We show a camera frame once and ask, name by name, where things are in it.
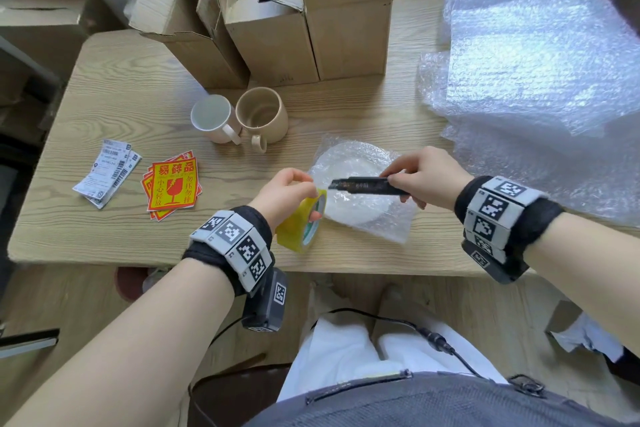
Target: person's left arm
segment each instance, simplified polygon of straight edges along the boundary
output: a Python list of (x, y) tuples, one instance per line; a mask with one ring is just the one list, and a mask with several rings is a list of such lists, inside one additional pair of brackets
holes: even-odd
[[(290, 186), (293, 181), (300, 183)], [(308, 174), (283, 169), (249, 205), (273, 231), (316, 195)], [(7, 426), (161, 425), (233, 300), (221, 269), (182, 260), (48, 379)]]

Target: mug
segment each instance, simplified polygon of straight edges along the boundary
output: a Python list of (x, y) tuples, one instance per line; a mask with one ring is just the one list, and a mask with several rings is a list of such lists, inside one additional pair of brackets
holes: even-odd
[(265, 153), (267, 144), (281, 140), (289, 130), (289, 116), (280, 95), (271, 88), (257, 87), (246, 91), (236, 105), (236, 117), (251, 134), (251, 145)]
[(196, 103), (191, 109), (191, 124), (206, 133), (211, 142), (240, 145), (242, 126), (231, 103), (222, 95), (209, 95)]

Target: person's left hand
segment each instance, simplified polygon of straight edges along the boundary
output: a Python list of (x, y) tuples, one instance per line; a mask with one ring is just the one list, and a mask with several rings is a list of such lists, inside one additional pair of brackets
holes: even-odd
[[(300, 203), (306, 197), (317, 197), (318, 191), (314, 179), (299, 169), (288, 167), (278, 172), (273, 179), (264, 185), (249, 206), (258, 210), (267, 220), (271, 231), (275, 233), (276, 227), (286, 220), (298, 209)], [(309, 221), (322, 218), (317, 211), (311, 213)]]

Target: wooden table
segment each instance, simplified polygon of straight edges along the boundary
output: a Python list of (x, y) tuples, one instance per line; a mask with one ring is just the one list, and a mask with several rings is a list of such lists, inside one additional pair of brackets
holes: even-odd
[[(45, 145), (9, 253), (22, 263), (172, 266), (188, 235), (218, 209), (246, 204), (276, 171), (308, 169), (325, 133), (398, 152), (433, 145), (445, 120), (416, 97), (421, 51), (435, 51), (444, 0), (395, 0), (386, 76), (281, 87), (290, 128), (256, 155), (243, 144), (213, 145), (192, 129), (189, 112), (204, 90), (157, 42), (133, 30), (94, 35), (78, 58)], [(243, 91), (215, 90), (235, 104)], [(143, 156), (103, 210), (72, 190), (89, 171), (103, 138), (125, 140)], [(151, 162), (192, 149), (204, 192), (196, 207), (149, 220), (140, 184)], [(405, 245), (325, 220), (312, 250), (275, 245), (289, 270), (482, 275), (460, 248), (462, 226), (446, 210), (419, 212)]]

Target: hand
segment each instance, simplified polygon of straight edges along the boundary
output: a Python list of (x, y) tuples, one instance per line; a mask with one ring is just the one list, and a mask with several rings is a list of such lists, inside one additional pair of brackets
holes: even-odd
[[(434, 204), (452, 211), (458, 195), (473, 179), (447, 151), (436, 147), (398, 157), (380, 177), (409, 193), (421, 209)], [(408, 197), (400, 199), (404, 203)]]
[[(249, 206), (258, 210), (275, 233), (276, 227), (298, 209), (306, 197), (317, 197), (318, 191), (314, 179), (298, 169), (288, 167), (278, 172), (273, 179), (264, 185)], [(322, 215), (317, 211), (311, 213), (309, 221), (317, 221)]]

